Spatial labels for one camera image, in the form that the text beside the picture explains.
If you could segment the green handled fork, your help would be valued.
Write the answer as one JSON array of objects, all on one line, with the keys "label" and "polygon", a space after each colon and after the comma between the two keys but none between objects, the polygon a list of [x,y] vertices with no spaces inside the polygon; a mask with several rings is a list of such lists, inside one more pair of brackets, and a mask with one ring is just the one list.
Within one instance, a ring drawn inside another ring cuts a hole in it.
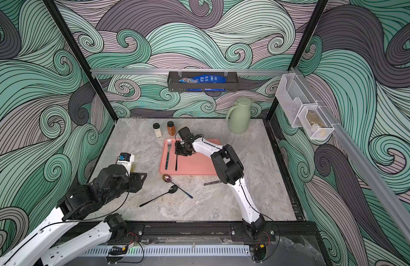
[{"label": "green handled fork", "polygon": [[168,169],[171,147],[172,147],[172,139],[167,139],[167,155],[166,155],[165,170]]}]

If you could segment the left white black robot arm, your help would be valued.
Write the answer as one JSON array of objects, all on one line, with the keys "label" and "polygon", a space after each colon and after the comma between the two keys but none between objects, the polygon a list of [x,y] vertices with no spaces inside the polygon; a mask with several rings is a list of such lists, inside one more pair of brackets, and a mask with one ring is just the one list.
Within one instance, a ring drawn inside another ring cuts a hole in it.
[{"label": "left white black robot arm", "polygon": [[[129,167],[113,164],[102,169],[92,182],[68,191],[37,226],[15,248],[0,257],[0,266],[33,266],[46,257],[47,251],[66,232],[123,194],[137,193],[147,178],[146,173],[130,172]],[[67,261],[98,244],[109,240],[123,240],[128,235],[127,225],[120,214],[112,211],[91,230],[63,245],[61,254],[52,255],[56,264]]]}]

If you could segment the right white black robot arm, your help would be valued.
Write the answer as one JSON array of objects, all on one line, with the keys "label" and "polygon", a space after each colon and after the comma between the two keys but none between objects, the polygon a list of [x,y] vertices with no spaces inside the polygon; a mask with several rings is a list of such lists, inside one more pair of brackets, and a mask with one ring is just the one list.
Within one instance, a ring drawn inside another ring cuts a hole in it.
[{"label": "right white black robot arm", "polygon": [[230,187],[236,198],[248,238],[253,241],[258,239],[265,228],[266,220],[257,210],[248,191],[244,166],[233,147],[229,144],[214,144],[206,140],[202,134],[194,135],[187,126],[180,129],[177,134],[180,141],[176,144],[175,154],[186,157],[199,153],[211,159],[219,180]]}]

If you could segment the grey handled fork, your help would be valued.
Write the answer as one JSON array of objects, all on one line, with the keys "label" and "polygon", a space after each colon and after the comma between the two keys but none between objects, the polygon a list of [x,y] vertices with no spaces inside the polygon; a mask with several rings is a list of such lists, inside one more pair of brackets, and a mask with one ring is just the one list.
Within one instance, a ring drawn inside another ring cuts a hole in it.
[{"label": "grey handled fork", "polygon": [[215,184],[220,184],[220,183],[222,183],[221,180],[218,180],[218,181],[206,182],[203,185],[209,186],[209,185],[215,185]]}]

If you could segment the pink plastic tray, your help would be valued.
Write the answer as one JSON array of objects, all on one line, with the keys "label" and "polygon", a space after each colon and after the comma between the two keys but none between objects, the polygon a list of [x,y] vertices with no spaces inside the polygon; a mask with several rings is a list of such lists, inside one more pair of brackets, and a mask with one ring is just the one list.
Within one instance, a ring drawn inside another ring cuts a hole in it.
[{"label": "pink plastic tray", "polygon": [[168,169],[165,170],[167,155],[167,139],[163,142],[162,156],[159,167],[159,173],[176,175],[176,176],[216,176],[216,170],[210,157],[203,154],[192,154],[191,156],[178,156],[178,171],[175,171],[176,154],[175,141],[172,138],[172,147]]}]

